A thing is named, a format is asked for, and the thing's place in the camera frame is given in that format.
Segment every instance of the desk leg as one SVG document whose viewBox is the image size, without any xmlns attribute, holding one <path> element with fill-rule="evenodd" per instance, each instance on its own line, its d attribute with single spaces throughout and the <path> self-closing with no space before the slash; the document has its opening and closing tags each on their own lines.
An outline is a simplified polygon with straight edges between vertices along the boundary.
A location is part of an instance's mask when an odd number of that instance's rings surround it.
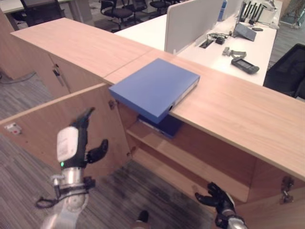
<svg viewBox="0 0 305 229">
<path fill-rule="evenodd" d="M 88 0 L 71 0 L 69 8 L 75 21 L 94 26 Z"/>
<path fill-rule="evenodd" d="M 18 25 L 16 24 L 15 19 L 12 17 L 12 15 L 10 13 L 6 14 L 6 17 L 8 18 L 8 20 L 10 21 L 10 24 L 12 25 L 12 27 L 14 28 L 15 31 L 19 30 Z"/>
</svg>

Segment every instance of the desk divider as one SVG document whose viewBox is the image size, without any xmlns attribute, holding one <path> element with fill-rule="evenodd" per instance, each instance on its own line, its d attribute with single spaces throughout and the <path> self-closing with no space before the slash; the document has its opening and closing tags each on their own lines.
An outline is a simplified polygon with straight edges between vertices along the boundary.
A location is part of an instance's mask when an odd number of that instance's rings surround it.
<svg viewBox="0 0 305 229">
<path fill-rule="evenodd" d="M 190 0 L 167 11 L 164 50 L 178 53 L 216 24 L 223 0 Z"/>
</svg>

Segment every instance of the white desk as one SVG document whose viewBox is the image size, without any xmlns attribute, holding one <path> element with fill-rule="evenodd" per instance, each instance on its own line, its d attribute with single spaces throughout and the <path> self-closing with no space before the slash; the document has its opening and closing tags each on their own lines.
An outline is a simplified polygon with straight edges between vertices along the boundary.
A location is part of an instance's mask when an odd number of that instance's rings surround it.
<svg viewBox="0 0 305 229">
<path fill-rule="evenodd" d="M 275 4 L 278 8 L 278 16 L 275 17 L 277 20 L 274 22 L 278 23 L 282 2 L 275 1 Z M 218 22 L 213 30 L 208 31 L 208 33 L 222 32 L 228 34 L 229 31 L 233 29 L 234 25 L 235 18 L 234 16 L 231 16 L 223 22 Z M 188 48 L 178 53 L 178 56 L 252 83 L 263 85 L 276 36 L 276 30 L 262 24 L 257 24 L 256 26 L 263 28 L 264 31 L 257 32 L 254 42 L 243 38 L 229 37 L 223 45 L 212 43 L 207 49 L 199 48 L 199 44 L 195 45 L 195 43 L 193 43 Z M 129 27 L 117 34 L 163 51 L 165 45 L 165 29 L 166 15 L 163 15 L 159 18 Z M 230 47 L 231 50 L 247 52 L 245 60 L 259 66 L 260 70 L 254 75 L 249 75 L 231 65 L 232 57 L 222 56 L 222 52 L 227 46 Z"/>
<path fill-rule="evenodd" d="M 80 21 L 94 26 L 91 10 L 88 0 L 58 0 L 59 3 L 67 2 L 75 21 Z M 12 18 L 11 13 L 24 10 L 24 7 L 20 0 L 0 0 L 0 8 L 4 14 L 6 14 L 10 23 L 15 30 L 18 30 L 15 20 Z"/>
<path fill-rule="evenodd" d="M 115 34 L 164 51 L 166 15 L 142 22 Z"/>
</svg>

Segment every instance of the blue folder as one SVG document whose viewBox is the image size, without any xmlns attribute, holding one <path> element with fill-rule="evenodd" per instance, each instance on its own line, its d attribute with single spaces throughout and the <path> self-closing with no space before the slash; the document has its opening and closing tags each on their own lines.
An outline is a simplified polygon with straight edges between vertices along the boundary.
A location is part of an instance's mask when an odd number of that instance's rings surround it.
<svg viewBox="0 0 305 229">
<path fill-rule="evenodd" d="M 156 59 L 109 90 L 116 100 L 159 123 L 196 86 L 199 78 L 193 72 Z"/>
</svg>

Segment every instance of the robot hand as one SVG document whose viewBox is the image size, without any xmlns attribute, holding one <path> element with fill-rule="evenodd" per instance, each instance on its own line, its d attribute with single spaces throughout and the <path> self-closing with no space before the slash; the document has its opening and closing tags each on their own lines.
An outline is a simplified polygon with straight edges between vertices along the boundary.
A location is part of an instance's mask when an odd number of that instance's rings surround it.
<svg viewBox="0 0 305 229">
<path fill-rule="evenodd" d="M 41 197 L 35 204 L 37 208 L 53 208 L 42 224 L 42 229 L 74 229 L 79 214 L 86 207 L 89 189 L 95 187 L 95 180 L 84 177 L 87 164 L 101 160 L 108 151 L 108 140 L 102 140 L 99 147 L 86 153 L 88 143 L 87 129 L 94 107 L 87 109 L 62 129 L 57 135 L 57 160 L 61 174 L 53 175 L 55 199 Z"/>
<path fill-rule="evenodd" d="M 58 133 L 57 159 L 61 164 L 62 170 L 70 167 L 86 168 L 87 163 L 97 162 L 106 155 L 108 149 L 107 139 L 104 139 L 98 148 L 86 153 L 89 117 L 94 110 L 94 107 L 87 109 L 73 120 L 69 127 L 62 129 Z"/>
<path fill-rule="evenodd" d="M 195 197 L 200 203 L 216 208 L 216 226 L 224 229 L 247 229 L 243 218 L 236 215 L 234 201 L 229 194 L 213 182 L 208 184 L 208 193 L 211 196 L 195 193 Z"/>
</svg>

